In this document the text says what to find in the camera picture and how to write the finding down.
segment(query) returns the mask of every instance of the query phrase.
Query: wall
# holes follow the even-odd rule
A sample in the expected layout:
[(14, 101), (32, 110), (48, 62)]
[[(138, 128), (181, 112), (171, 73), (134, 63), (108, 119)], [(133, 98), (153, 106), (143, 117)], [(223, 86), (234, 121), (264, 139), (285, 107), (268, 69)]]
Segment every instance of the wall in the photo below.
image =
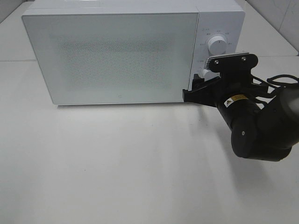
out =
[(299, 0), (247, 0), (247, 2), (299, 51)]
[(23, 2), (25, 2), (25, 0), (0, 0), (0, 22)]

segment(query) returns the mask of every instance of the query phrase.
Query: power knob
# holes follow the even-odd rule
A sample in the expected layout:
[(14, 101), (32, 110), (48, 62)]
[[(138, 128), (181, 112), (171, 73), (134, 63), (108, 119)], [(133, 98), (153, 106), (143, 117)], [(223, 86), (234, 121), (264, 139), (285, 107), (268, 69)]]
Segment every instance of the power knob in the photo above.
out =
[(221, 35), (213, 36), (207, 43), (208, 49), (212, 55), (220, 55), (226, 51), (227, 41)]

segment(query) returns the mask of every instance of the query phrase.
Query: white tile wall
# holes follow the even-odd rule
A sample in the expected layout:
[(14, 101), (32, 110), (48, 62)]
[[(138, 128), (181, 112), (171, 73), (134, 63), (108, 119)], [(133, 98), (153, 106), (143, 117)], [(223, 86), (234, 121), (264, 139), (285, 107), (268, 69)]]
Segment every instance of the white tile wall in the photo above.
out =
[(279, 31), (299, 50), (299, 0), (291, 0)]
[(25, 2), (25, 0), (0, 0), (0, 22), (23, 2)]
[(290, 0), (247, 0), (275, 29), (279, 30)]
[(298, 55), (298, 51), (249, 3), (245, 0), (237, 0), (237, 3), (246, 15), (236, 52), (248, 51), (257, 56)]
[(32, 2), (22, 3), (0, 23), (0, 61), (36, 60), (21, 19), (21, 15), (31, 4)]

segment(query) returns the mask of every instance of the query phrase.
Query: microwave control panel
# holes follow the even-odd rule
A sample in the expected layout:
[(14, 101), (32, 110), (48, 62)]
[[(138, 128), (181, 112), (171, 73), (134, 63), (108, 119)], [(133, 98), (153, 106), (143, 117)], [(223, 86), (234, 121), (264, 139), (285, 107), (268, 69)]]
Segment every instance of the microwave control panel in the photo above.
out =
[(209, 57), (234, 53), (243, 24), (244, 12), (200, 12), (195, 37), (189, 90), (194, 74), (209, 80), (219, 74), (206, 69)]

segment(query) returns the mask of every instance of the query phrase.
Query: white microwave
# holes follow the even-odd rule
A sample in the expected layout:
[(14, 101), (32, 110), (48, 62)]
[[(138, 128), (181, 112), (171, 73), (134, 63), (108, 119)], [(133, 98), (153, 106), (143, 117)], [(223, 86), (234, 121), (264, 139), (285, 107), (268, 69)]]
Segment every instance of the white microwave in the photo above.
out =
[(56, 105), (182, 102), (235, 51), (234, 0), (35, 0), (22, 20)]

